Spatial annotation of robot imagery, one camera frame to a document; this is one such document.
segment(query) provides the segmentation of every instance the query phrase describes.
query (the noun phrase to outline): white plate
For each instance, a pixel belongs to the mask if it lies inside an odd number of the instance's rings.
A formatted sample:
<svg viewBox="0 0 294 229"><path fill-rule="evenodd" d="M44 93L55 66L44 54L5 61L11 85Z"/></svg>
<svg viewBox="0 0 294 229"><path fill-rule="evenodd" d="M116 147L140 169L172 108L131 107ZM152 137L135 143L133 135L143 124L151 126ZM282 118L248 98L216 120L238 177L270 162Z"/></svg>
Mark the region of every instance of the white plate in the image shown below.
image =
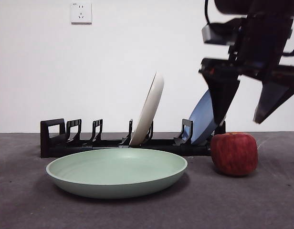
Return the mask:
<svg viewBox="0 0 294 229"><path fill-rule="evenodd" d="M218 126L214 121L212 99L207 90L191 113L189 120L193 121L192 145L203 143ZM182 139L189 136L189 128L185 127Z"/></svg>
<svg viewBox="0 0 294 229"><path fill-rule="evenodd" d="M163 75L160 73L156 73L155 77L153 78L151 87L149 89L147 98L145 100L143 109L141 111L141 115L135 128L135 132L131 137L131 146L138 146L144 141L146 134L148 133L148 130L150 128L150 125L157 112L163 88Z"/></svg>

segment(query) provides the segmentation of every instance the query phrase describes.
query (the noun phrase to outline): gray floor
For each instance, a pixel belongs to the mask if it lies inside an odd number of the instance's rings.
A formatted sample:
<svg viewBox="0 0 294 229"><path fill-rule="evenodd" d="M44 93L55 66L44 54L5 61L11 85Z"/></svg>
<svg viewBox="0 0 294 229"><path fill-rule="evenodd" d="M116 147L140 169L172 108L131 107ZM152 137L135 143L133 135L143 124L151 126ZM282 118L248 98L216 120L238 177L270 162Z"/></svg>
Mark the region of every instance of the gray floor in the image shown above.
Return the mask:
<svg viewBox="0 0 294 229"><path fill-rule="evenodd" d="M252 134L259 164L251 175L227 177L210 157L185 157L175 185L124 200L60 190L38 134L0 134L0 229L294 229L294 132Z"/></svg>

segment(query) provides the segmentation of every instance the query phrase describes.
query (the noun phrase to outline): apple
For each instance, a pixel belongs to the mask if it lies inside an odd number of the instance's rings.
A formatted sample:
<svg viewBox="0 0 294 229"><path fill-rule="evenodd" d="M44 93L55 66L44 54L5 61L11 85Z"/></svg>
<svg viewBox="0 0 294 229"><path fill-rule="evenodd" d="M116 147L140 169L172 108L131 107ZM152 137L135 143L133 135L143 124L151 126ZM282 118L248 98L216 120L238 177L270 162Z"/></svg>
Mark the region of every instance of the apple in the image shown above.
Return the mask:
<svg viewBox="0 0 294 229"><path fill-rule="evenodd" d="M243 132L215 135L210 142L213 163L222 173L244 176L257 167L257 144L253 136Z"/></svg>

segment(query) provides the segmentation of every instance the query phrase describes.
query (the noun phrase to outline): dish rack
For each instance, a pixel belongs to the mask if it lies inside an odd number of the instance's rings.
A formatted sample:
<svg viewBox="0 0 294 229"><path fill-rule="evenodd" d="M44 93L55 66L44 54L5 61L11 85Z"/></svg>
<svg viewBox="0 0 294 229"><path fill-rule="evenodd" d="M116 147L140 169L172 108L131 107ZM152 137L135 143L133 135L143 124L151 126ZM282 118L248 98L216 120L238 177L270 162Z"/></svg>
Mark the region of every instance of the dish rack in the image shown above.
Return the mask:
<svg viewBox="0 0 294 229"><path fill-rule="evenodd" d="M210 156L210 140L213 135L210 135L207 140L200 145L192 145L191 137L193 134L193 121L188 119L182 120L182 131L178 137L172 139L153 139L153 122L145 137L145 140L139 146L129 146L132 134L132 119L129 121L129 131L126 137L122 139L102 139L103 120L93 121L92 135L90 139L81 139L81 119L68 121L66 123L63 118L46 120L40 122L40 139L41 139L41 157L62 157L78 152L109 149L109 148L144 148L155 149L171 152L180 156ZM59 125L59 134L50 137L49 127ZM74 137L71 136L71 128L78 126L78 131ZM189 128L189 136L182 139L185 127ZM218 126L214 135L225 133L225 122Z"/></svg>

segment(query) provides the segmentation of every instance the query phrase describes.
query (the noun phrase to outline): wall socket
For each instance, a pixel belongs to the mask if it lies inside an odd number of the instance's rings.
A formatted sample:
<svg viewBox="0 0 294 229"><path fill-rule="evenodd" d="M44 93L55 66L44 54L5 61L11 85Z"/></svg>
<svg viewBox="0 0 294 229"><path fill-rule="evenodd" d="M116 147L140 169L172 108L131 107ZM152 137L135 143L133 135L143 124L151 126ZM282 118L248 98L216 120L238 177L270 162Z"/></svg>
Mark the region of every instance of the wall socket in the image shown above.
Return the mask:
<svg viewBox="0 0 294 229"><path fill-rule="evenodd" d="M71 4L72 24L92 24L92 4L87 2L74 2Z"/></svg>

